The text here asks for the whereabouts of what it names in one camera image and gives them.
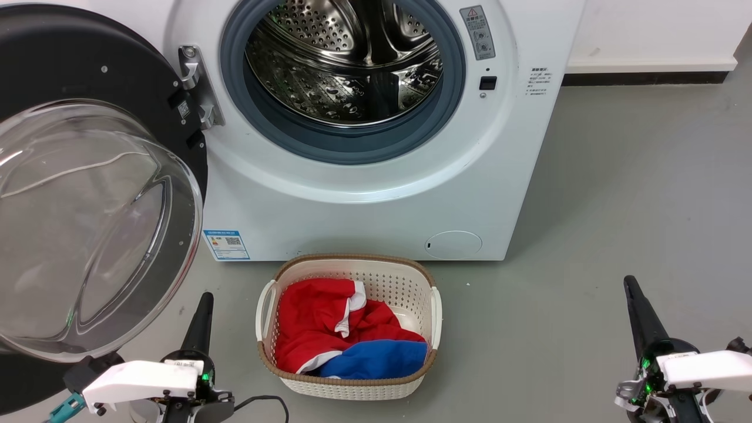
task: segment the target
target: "red clothing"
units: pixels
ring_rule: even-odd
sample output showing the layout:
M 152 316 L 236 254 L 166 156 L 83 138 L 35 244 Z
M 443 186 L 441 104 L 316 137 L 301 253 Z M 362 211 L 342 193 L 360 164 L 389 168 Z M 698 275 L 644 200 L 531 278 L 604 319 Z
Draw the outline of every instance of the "red clothing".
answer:
M 361 341 L 426 341 L 402 329 L 386 303 L 366 300 L 360 281 L 297 282 L 284 291 L 277 311 L 277 368 L 290 373 L 313 370 Z

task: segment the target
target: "door hinge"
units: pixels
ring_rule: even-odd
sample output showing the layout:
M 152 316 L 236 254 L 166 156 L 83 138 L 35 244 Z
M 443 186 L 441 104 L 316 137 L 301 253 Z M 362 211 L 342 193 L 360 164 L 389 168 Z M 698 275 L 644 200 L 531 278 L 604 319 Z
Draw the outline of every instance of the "door hinge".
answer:
M 181 45 L 177 49 L 177 56 L 180 60 L 180 80 L 183 82 L 183 89 L 190 91 L 190 95 L 200 107 L 201 129 L 224 125 L 225 120 L 206 72 L 199 46 Z

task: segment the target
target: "concrete floor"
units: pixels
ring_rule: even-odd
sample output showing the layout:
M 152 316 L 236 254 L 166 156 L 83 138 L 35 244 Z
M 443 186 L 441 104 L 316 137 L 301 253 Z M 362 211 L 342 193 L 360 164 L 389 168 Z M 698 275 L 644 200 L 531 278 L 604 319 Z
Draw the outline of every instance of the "concrete floor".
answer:
M 216 296 L 217 382 L 238 400 L 278 394 L 293 422 L 617 422 L 635 356 L 622 277 L 634 274 L 670 335 L 703 351 L 752 341 L 752 37 L 720 86 L 565 88 L 503 263 L 428 263 L 444 301 L 438 361 L 404 400 L 288 391 L 259 361 L 256 299 L 278 263 L 215 263 L 202 244 L 183 287 L 126 359 L 176 349 L 206 288 Z M 726 393 L 715 421 L 749 421 Z M 0 417 L 42 421 L 61 399 Z M 81 423 L 130 421 L 127 410 Z M 277 403 L 230 422 L 282 423 Z

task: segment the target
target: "open door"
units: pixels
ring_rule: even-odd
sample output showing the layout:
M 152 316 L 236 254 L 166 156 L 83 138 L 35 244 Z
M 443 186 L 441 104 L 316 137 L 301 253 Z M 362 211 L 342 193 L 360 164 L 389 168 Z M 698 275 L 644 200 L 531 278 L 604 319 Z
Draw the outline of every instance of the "open door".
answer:
M 19 382 L 4 414 L 164 309 L 199 244 L 207 163 L 202 111 L 119 23 L 0 8 L 0 57 L 0 368 Z

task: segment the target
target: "washing machine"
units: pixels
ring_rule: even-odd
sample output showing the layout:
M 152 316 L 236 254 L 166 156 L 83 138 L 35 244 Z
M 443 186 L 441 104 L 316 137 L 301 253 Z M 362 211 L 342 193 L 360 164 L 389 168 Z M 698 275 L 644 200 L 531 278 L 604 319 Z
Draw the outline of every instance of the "washing machine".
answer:
M 55 3 L 125 26 L 175 70 L 196 104 L 180 120 L 204 131 L 189 147 L 208 155 L 215 259 L 502 260 L 584 0 Z M 33 53 L 46 81 L 68 63 L 50 50 Z M 128 86 L 117 47 L 86 53 L 109 69 L 98 83 Z
M 503 259 L 583 5 L 0 0 L 0 414 L 143 330 L 200 242 Z

